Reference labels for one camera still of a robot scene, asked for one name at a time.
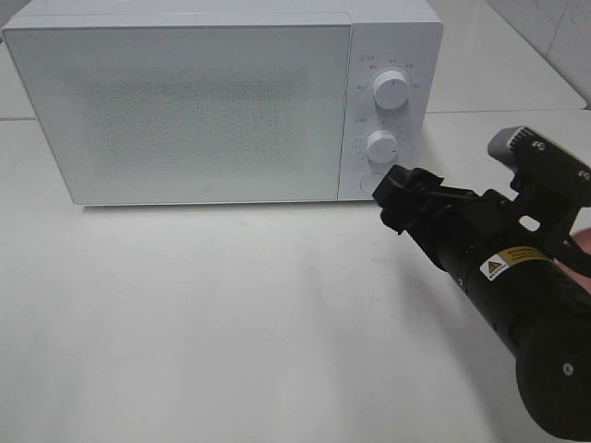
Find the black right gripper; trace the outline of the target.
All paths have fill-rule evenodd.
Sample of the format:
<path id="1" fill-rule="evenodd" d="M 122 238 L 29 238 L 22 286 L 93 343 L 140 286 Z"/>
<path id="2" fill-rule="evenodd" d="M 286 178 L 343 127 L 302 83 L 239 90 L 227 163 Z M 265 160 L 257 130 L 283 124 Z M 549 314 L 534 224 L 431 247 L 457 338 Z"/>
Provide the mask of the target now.
<path id="1" fill-rule="evenodd" d="M 446 272 L 503 272 L 545 253 L 509 221 L 509 201 L 496 191 L 484 196 L 442 186 L 443 178 L 423 169 L 394 165 L 372 197 L 382 223 L 408 233 L 436 267 Z"/>

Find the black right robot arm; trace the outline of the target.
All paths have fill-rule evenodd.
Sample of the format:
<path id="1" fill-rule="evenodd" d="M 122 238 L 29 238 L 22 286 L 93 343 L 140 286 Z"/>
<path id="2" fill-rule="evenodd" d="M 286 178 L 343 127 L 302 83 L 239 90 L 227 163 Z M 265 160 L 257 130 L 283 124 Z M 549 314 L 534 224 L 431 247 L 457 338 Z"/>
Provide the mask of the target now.
<path id="1" fill-rule="evenodd" d="M 527 174 L 515 199 L 447 187 L 395 165 L 373 197 L 382 222 L 407 233 L 451 276 L 515 360 L 521 399 L 554 437 L 590 438 L 590 295 L 558 265 L 579 203 Z"/>

